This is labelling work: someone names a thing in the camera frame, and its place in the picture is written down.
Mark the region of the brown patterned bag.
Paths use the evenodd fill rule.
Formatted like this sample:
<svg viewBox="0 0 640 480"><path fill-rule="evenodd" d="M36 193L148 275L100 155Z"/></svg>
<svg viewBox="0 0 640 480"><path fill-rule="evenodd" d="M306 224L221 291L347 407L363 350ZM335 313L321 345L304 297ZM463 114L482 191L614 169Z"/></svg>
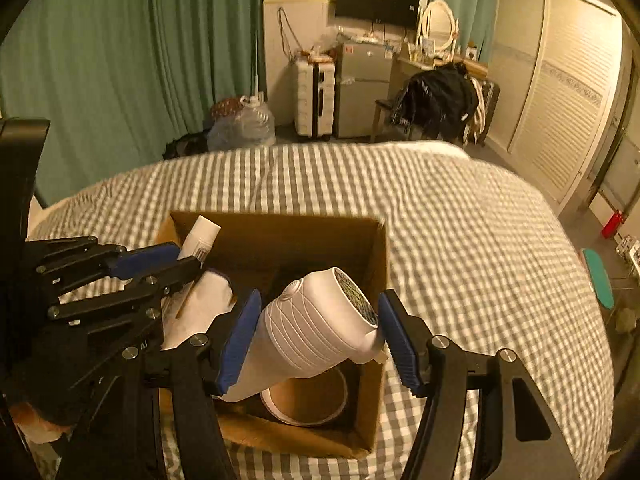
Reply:
<svg viewBox="0 0 640 480"><path fill-rule="evenodd" d="M229 116L235 116L243 109L243 97L236 96L235 98L223 99L216 102L209 109L209 117L213 122Z"/></svg>

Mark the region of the white louvered wardrobe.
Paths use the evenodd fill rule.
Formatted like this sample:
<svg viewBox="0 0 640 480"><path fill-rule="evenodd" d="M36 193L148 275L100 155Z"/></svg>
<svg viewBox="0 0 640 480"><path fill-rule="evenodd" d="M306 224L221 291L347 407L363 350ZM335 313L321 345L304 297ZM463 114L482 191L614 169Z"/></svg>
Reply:
<svg viewBox="0 0 640 480"><path fill-rule="evenodd" d="M500 96L487 137L561 211L603 136L623 20L598 0L498 0L488 76Z"/></svg>

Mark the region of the wall mounted black television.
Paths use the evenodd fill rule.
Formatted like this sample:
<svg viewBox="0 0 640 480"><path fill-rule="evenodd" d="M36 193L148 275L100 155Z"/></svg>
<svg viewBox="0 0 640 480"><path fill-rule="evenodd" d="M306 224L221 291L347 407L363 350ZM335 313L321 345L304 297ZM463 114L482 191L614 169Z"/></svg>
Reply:
<svg viewBox="0 0 640 480"><path fill-rule="evenodd" d="M382 25L413 29L420 0L335 0L337 18L353 18Z"/></svg>

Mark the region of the large green curtain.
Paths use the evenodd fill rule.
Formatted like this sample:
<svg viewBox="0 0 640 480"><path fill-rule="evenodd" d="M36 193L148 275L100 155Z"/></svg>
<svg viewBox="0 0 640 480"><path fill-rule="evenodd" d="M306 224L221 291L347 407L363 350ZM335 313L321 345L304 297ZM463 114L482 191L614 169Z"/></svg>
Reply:
<svg viewBox="0 0 640 480"><path fill-rule="evenodd" d="M262 0L29 0L1 45L1 110L50 122L52 204L157 162L262 81Z"/></svg>

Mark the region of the white cosmetic tube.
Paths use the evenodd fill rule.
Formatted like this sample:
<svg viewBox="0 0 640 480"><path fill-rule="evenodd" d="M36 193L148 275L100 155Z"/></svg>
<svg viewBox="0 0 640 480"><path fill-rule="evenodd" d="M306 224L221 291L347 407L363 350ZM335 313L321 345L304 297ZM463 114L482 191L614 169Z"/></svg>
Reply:
<svg viewBox="0 0 640 480"><path fill-rule="evenodd" d="M212 250L221 230L217 223L198 216L182 243L178 259L194 257L202 266Z"/></svg>

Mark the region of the clear water jug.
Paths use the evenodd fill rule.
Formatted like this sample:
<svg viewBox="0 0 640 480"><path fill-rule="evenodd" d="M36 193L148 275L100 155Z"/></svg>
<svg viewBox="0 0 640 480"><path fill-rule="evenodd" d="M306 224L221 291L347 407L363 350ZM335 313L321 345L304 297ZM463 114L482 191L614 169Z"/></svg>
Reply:
<svg viewBox="0 0 640 480"><path fill-rule="evenodd" d="M242 96L244 107L235 116L213 122L207 133L209 151L269 148L276 144L274 117L259 96Z"/></svg>

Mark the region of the white hair dryer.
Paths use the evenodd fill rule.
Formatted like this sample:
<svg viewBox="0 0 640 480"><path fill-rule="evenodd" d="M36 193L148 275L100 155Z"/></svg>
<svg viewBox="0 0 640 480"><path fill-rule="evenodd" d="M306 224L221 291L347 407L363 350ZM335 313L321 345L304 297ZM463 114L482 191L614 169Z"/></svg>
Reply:
<svg viewBox="0 0 640 480"><path fill-rule="evenodd" d="M221 400L243 401L290 378L311 378L382 351L378 315L340 268L292 281L258 318L238 381Z"/></svg>

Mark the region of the teal stool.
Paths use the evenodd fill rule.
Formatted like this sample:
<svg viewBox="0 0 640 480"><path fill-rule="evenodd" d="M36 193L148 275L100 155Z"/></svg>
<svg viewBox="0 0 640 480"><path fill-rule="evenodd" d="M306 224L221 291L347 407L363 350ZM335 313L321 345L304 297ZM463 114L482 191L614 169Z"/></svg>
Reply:
<svg viewBox="0 0 640 480"><path fill-rule="evenodd" d="M602 258L595 250L582 248L582 260L584 260L598 303L606 310L613 310L615 307L613 289Z"/></svg>

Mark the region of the white sock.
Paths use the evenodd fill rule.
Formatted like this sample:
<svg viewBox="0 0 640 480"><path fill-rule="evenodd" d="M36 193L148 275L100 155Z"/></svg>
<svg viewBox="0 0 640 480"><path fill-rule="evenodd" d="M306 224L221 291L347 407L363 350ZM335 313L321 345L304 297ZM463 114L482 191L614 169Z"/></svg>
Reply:
<svg viewBox="0 0 640 480"><path fill-rule="evenodd" d="M167 312L162 349L175 349L192 335L206 333L214 318L229 312L234 305L235 296L227 278L205 271L192 285L181 307L171 307Z"/></svg>

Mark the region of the open cardboard box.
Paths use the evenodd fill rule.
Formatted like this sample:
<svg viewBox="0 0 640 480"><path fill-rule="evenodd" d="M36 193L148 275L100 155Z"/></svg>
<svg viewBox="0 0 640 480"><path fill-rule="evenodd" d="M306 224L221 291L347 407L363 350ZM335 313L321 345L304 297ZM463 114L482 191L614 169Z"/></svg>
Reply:
<svg viewBox="0 0 640 480"><path fill-rule="evenodd" d="M279 454L360 458L375 446L384 382L378 295L386 231L372 218L174 211L157 233L203 275L165 310L165 347L258 293L253 338L214 396L222 435Z"/></svg>

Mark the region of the white suitcase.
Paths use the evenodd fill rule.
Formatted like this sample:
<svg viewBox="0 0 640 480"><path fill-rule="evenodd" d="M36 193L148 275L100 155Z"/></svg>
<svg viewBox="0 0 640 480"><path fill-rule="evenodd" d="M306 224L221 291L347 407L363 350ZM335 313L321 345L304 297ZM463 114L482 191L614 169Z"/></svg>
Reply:
<svg viewBox="0 0 640 480"><path fill-rule="evenodd" d="M299 136L321 139L333 133L335 64L329 55L294 64L294 125Z"/></svg>

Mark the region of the white oval vanity mirror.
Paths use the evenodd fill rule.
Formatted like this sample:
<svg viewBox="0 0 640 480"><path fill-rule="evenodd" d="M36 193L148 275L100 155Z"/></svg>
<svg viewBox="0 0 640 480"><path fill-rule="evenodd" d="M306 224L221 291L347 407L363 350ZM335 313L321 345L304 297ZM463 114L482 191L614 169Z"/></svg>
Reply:
<svg viewBox="0 0 640 480"><path fill-rule="evenodd" d="M450 51L457 36L458 21L445 0L434 0L420 11L417 46L430 47L430 52L441 55Z"/></svg>

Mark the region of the small grey refrigerator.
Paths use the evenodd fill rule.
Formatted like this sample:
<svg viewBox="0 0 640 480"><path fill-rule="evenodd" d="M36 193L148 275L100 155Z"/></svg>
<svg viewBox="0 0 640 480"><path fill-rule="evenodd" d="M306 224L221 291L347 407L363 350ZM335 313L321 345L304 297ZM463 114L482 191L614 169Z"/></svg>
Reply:
<svg viewBox="0 0 640 480"><path fill-rule="evenodd" d="M339 139L368 138L375 101L390 86L393 51L382 44L342 41L336 66L335 133Z"/></svg>

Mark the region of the grey checkered bedspread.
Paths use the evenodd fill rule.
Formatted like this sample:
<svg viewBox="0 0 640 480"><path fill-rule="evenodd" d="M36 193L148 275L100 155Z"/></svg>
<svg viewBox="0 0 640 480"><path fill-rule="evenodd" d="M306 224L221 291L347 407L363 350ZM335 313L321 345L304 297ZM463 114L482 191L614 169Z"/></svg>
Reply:
<svg viewBox="0 0 640 480"><path fill-rule="evenodd" d="M462 348L513 349L579 474L604 471L614 380L599 306L544 196L512 172L389 143L209 153L85 188L32 235L144 247L173 210L381 219L390 286L405 307Z"/></svg>

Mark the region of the red fire extinguisher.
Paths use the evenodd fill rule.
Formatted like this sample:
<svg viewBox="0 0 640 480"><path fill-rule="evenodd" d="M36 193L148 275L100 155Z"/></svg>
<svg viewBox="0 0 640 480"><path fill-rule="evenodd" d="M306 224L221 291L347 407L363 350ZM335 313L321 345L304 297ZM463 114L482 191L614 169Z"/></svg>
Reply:
<svg viewBox="0 0 640 480"><path fill-rule="evenodd" d="M606 240L612 240L612 238L618 233L620 227L625 223L627 217L623 211L614 210L612 216L608 218L601 230L601 235Z"/></svg>

